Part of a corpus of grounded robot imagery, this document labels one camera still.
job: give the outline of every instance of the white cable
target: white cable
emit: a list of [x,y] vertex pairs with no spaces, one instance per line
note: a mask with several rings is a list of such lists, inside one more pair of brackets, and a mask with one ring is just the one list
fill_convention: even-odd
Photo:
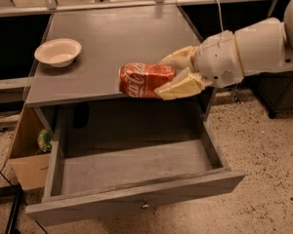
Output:
[[219,2],[219,0],[216,0],[216,2],[218,4],[219,21],[220,21],[220,24],[221,24],[222,31],[224,31],[221,3]]

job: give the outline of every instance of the robotic hand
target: robotic hand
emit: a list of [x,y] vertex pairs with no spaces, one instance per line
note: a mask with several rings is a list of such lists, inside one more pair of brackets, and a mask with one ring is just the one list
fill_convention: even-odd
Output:
[[245,76],[293,70],[293,0],[284,22],[270,18],[237,30],[223,31],[197,47],[185,47],[159,64],[182,70],[172,82],[155,89],[163,99],[199,94],[206,86],[223,88]]

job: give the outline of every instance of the open drawer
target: open drawer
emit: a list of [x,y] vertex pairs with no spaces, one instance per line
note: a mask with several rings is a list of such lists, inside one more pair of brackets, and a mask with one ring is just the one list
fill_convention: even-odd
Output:
[[87,104],[82,128],[76,104],[59,109],[44,198],[26,208],[44,225],[229,193],[245,176],[230,169],[195,97]]

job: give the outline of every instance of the drawer knob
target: drawer knob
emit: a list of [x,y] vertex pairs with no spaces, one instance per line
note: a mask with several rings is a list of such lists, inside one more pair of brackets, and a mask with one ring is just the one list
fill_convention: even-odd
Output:
[[142,210],[150,209],[150,205],[147,203],[147,199],[144,199],[144,204],[141,206]]

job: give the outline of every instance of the can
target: can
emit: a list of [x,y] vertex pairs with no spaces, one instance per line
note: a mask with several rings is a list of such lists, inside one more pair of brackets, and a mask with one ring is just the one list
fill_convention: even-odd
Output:
[[119,68],[119,91],[132,98],[160,98],[154,90],[175,77],[172,66],[128,63]]

